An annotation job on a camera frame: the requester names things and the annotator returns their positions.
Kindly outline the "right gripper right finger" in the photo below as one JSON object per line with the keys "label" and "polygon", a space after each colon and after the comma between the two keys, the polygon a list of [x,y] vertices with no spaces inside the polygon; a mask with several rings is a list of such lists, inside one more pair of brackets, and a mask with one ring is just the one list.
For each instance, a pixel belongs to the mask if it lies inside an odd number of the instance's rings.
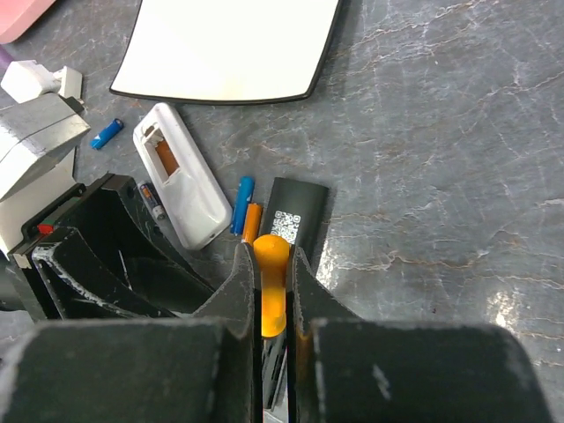
{"label": "right gripper right finger", "polygon": [[292,422],[549,422],[531,361],[492,324],[371,321],[293,248],[287,267]]}

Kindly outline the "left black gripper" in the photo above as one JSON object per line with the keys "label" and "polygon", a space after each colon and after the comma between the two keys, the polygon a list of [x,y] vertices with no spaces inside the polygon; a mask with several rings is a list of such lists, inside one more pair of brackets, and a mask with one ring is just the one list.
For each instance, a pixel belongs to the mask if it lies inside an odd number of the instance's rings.
{"label": "left black gripper", "polygon": [[74,185],[22,231],[9,257],[15,291],[34,320],[168,318],[195,312],[213,294],[158,227],[130,176]]}

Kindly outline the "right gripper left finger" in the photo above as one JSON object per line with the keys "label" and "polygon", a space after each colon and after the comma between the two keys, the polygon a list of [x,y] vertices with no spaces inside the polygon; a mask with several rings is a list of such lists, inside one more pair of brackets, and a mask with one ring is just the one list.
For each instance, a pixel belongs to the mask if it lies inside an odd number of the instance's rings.
{"label": "right gripper left finger", "polygon": [[4,422],[253,422],[256,259],[187,318],[42,323],[6,354]]}

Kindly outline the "black battery with orange band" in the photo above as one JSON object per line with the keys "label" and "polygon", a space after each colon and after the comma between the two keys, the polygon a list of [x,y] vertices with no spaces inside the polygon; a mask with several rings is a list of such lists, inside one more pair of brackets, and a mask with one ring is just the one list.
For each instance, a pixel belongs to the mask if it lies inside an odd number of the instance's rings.
{"label": "black battery with orange band", "polygon": [[144,199],[146,207],[156,220],[164,220],[167,217],[158,193],[151,182],[139,182],[137,189]]}

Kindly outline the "wide white remote control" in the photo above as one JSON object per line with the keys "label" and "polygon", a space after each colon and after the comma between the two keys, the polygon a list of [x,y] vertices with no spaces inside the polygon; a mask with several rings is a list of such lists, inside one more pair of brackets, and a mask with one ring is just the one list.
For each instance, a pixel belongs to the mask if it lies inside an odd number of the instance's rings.
{"label": "wide white remote control", "polygon": [[200,250],[229,227],[232,207],[173,106],[153,106],[133,143],[184,248]]}

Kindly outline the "blue battery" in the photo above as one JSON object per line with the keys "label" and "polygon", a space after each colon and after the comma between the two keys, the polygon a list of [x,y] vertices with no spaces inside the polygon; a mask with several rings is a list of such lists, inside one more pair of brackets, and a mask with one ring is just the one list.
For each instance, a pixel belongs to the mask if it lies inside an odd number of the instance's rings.
{"label": "blue battery", "polygon": [[104,128],[90,143],[94,150],[103,148],[112,138],[114,138],[124,127],[122,120],[115,118],[106,128]]}
{"label": "blue battery", "polygon": [[235,235],[242,235],[247,209],[251,202],[255,188],[255,179],[251,176],[243,176],[239,182],[237,196],[234,202],[234,209],[230,232]]}

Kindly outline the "orange handled screwdriver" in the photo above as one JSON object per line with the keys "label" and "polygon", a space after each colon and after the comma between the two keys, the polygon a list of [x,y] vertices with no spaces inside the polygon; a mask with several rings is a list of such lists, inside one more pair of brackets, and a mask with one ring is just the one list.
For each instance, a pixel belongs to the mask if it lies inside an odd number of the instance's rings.
{"label": "orange handled screwdriver", "polygon": [[274,338],[286,328],[286,267],[290,244],[275,234],[258,237],[253,250],[261,274],[261,332]]}

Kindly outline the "black remote control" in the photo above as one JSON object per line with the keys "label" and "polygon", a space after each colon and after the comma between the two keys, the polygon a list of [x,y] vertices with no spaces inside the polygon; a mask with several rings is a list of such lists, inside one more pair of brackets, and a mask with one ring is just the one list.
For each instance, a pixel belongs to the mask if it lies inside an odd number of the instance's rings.
{"label": "black remote control", "polygon": [[274,234],[303,249],[312,261],[330,190],[320,184],[276,177],[259,235]]}

